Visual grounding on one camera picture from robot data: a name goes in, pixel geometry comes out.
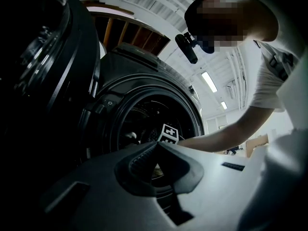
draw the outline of fluorescent light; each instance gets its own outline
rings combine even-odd
[[[216,92],[217,88],[214,84],[214,82],[212,81],[210,75],[208,75],[207,72],[204,72],[203,74],[201,74],[201,76],[203,77],[203,79],[207,82],[208,86],[211,88],[212,92]]]
[[[223,102],[221,102],[221,105],[222,105],[222,107],[226,110],[228,107],[227,107],[227,105],[226,105],[226,103],[223,101]]]

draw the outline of black cap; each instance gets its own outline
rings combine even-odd
[[[202,36],[207,31],[207,24],[202,17],[201,13],[197,13],[197,8],[200,7],[204,0],[195,0],[186,10],[184,19],[186,21],[187,29],[192,36]],[[201,49],[208,53],[212,54],[214,52],[214,47],[209,46],[208,41],[199,41],[197,43]]]

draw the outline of person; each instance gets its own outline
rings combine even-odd
[[[253,100],[237,122],[210,135],[179,141],[178,145],[225,151],[245,142],[273,111],[283,110],[276,91],[305,49],[303,34],[286,13],[300,9],[294,1],[289,4],[297,10],[284,10],[286,0],[196,0],[189,6],[185,13],[188,31],[203,49],[238,46],[252,39],[261,49],[262,63]]]
[[[232,152],[232,155],[235,155],[236,154],[236,151],[240,150],[239,146],[235,146],[231,149],[228,149],[227,152]]]

